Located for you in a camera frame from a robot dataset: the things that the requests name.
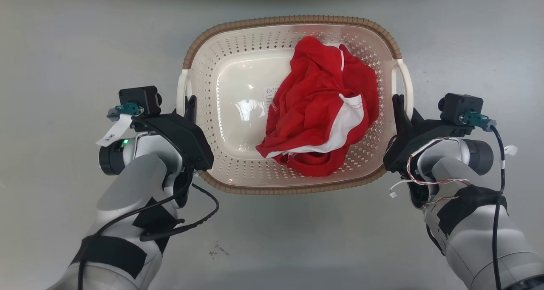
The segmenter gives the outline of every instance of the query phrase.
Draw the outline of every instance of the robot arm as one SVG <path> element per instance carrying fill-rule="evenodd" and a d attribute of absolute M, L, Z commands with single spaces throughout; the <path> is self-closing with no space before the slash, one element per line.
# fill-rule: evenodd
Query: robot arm
<path fill-rule="evenodd" d="M 119 98 L 121 105 L 108 117 L 130 114 L 130 127 L 138 134 L 100 149 L 104 173 L 119 176 L 99 200 L 93 226 L 51 290 L 145 290 L 161 266 L 169 237 L 195 228 L 219 209 L 215 197 L 193 184 L 215 201 L 216 208 L 190 225 L 177 218 L 177 209 L 187 202 L 193 172 L 213 164 L 204 133 L 192 121 L 194 113 L 185 113 L 186 118 L 160 114 L 154 86 L 121 90 Z M 195 105 L 195 99 L 187 104 Z"/>
<path fill-rule="evenodd" d="M 383 161 L 387 170 L 410 180 L 410 198 L 424 214 L 429 237 L 469 290 L 540 290 L 544 260 L 510 220 L 502 191 L 488 189 L 482 179 L 493 163 L 490 146 L 459 138 L 474 129 L 459 120 L 468 112 L 483 119 L 482 103 L 480 98 L 448 94 L 439 104 L 441 121 L 423 120 L 416 110 L 409 121 L 402 97 L 395 97 L 399 135 Z M 476 125 L 485 131 L 488 124 Z"/>
<path fill-rule="evenodd" d="M 165 163 L 155 154 L 139 156 L 117 176 L 97 204 L 97 216 L 62 278 L 50 290 L 75 290 L 82 255 L 86 263 L 83 289 L 145 290 L 157 274 L 168 238 L 142 242 L 140 234 L 151 225 L 164 226 L 177 220 L 170 201 L 121 220 L 88 245 L 107 222 L 149 203 L 167 197 L 162 184 Z"/>
<path fill-rule="evenodd" d="M 544 261 L 535 253 L 525 236 L 510 219 L 505 197 L 489 187 L 474 170 L 451 157 L 441 158 L 431 174 L 436 180 L 464 178 L 472 184 L 456 181 L 440 185 L 423 208 L 424 220 L 437 246 L 455 274 L 469 290 L 495 290 L 493 270 L 493 219 L 495 200 L 500 197 L 497 259 L 503 289 L 532 289 L 528 285 L 544 283 Z"/>

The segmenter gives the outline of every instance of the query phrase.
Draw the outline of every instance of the white trim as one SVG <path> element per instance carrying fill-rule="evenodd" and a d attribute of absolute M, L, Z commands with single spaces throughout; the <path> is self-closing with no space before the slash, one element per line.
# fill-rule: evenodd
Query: white trim
<path fill-rule="evenodd" d="M 319 146 L 301 146 L 285 151 L 271 152 L 266 155 L 266 158 L 272 158 L 284 152 L 289 152 L 289 154 L 309 152 L 328 153 L 343 147 L 346 144 L 348 133 L 363 121 L 365 111 L 363 110 L 363 100 L 360 94 L 352 98 L 346 98 L 342 94 L 338 94 L 338 96 L 344 101 L 344 104 L 342 104 L 340 111 L 338 111 L 338 114 L 334 118 L 334 122 L 332 122 L 329 139 L 325 143 Z"/>

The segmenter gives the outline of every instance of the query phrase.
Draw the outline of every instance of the white plastic basket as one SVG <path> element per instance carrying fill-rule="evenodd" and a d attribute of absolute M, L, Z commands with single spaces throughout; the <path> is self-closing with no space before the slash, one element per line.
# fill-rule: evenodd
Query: white plastic basket
<path fill-rule="evenodd" d="M 344 165 L 328 177 L 303 177 L 264 159 L 255 146 L 264 138 L 274 88 L 291 71 L 294 46 L 306 36 L 344 44 L 377 75 L 380 113 L 364 139 L 351 146 Z M 177 110 L 197 97 L 196 124 L 214 153 L 211 170 L 201 172 L 213 187 L 244 194 L 294 194 L 367 184 L 385 173 L 382 158 L 395 132 L 391 97 L 396 73 L 404 82 L 408 117 L 413 109 L 410 74 L 393 37 L 367 19 L 290 16 L 215 26 L 193 43 L 179 77 Z"/>

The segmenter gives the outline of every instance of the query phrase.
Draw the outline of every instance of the black strap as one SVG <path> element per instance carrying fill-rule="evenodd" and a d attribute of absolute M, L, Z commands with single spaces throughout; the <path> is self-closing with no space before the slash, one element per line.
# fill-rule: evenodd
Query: black strap
<path fill-rule="evenodd" d="M 463 187 L 455 194 L 457 199 L 451 199 L 440 209 L 437 216 L 440 219 L 439 228 L 444 234 L 450 235 L 455 226 L 464 218 L 471 215 L 476 208 L 485 205 L 495 205 L 497 197 L 501 198 L 501 205 L 507 208 L 507 199 L 501 191 L 470 185 Z"/>
<path fill-rule="evenodd" d="M 81 247 L 72 260 L 72 263 L 85 259 L 88 262 L 98 262 L 126 271 L 134 279 L 140 274 L 144 267 L 147 254 L 136 244 L 116 236 L 87 236 L 81 241 Z"/>
<path fill-rule="evenodd" d="M 445 256 L 444 251 L 442 251 L 442 248 L 440 247 L 438 240 L 431 233 L 431 229 L 429 228 L 428 224 L 427 224 L 427 235 L 429 235 L 429 238 L 431 238 L 431 241 L 435 244 L 435 246 L 439 248 L 440 253 L 442 253 L 442 255 Z"/>
<path fill-rule="evenodd" d="M 153 205 L 157 203 L 154 198 L 151 198 L 146 206 Z M 154 231 L 158 228 L 161 228 L 165 225 L 170 225 L 176 222 L 176 219 L 162 206 L 155 206 L 146 211 L 143 211 L 138 214 L 132 225 L 136 227 L 141 227 L 146 231 Z M 164 253 L 164 250 L 167 247 L 169 238 L 163 238 L 155 240 L 161 253 Z"/>

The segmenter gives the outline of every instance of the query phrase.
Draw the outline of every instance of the white label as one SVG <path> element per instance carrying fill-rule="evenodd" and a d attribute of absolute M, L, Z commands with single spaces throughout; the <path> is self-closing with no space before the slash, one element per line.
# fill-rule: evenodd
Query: white label
<path fill-rule="evenodd" d="M 280 87 L 267 87 L 264 89 L 264 107 L 266 108 L 266 113 L 268 114 L 268 108 L 274 102 L 274 96 Z"/>
<path fill-rule="evenodd" d="M 96 142 L 97 145 L 107 147 L 115 141 L 121 139 L 121 136 L 127 131 L 132 123 L 130 114 L 119 114 L 119 120 L 109 129 L 109 131 Z"/>
<path fill-rule="evenodd" d="M 518 148 L 516 146 L 505 146 L 504 153 L 507 155 L 515 156 L 517 154 Z"/>

